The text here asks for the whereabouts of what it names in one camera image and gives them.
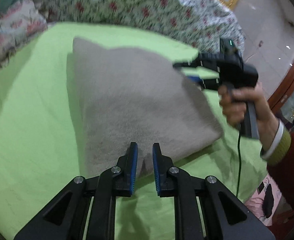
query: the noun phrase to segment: gray pillow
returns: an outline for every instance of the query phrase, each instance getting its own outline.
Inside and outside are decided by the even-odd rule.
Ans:
[[[203,93],[164,57],[143,49],[104,49],[75,38],[76,86],[89,176],[138,144],[137,176],[153,172],[152,145],[174,161],[222,135]]]

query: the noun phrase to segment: tiled floor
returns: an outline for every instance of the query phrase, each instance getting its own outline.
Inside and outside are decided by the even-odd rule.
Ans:
[[[247,62],[257,68],[268,98],[294,60],[294,28],[279,0],[239,0],[234,13],[246,36],[243,58],[253,55]]]

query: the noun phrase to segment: white cuff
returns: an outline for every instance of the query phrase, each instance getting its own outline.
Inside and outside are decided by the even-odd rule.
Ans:
[[[281,120],[279,120],[278,130],[276,132],[276,135],[275,135],[274,141],[272,142],[272,145],[270,146],[268,151],[264,152],[262,149],[262,151],[260,152],[260,157],[263,160],[268,160],[270,158],[270,156],[273,154],[274,150],[276,149],[276,147],[278,146],[279,142],[282,139],[283,132],[284,132],[284,124],[282,123]]]

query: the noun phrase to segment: human hand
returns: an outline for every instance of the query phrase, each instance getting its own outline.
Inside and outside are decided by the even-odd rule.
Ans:
[[[269,109],[261,83],[257,83],[255,88],[234,89],[231,91],[232,97],[228,93],[227,87],[223,85],[219,87],[218,94],[222,97],[219,104],[223,108],[223,115],[226,116],[227,123],[233,127],[244,120],[246,104],[233,103],[232,97],[237,101],[254,102],[260,141],[263,149],[267,151],[274,140],[279,121]]]

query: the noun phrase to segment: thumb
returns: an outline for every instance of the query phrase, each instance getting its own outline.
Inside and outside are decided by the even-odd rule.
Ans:
[[[232,90],[233,99],[241,100],[241,101],[257,101],[261,98],[261,93],[259,90],[255,90],[254,88],[241,88]]]

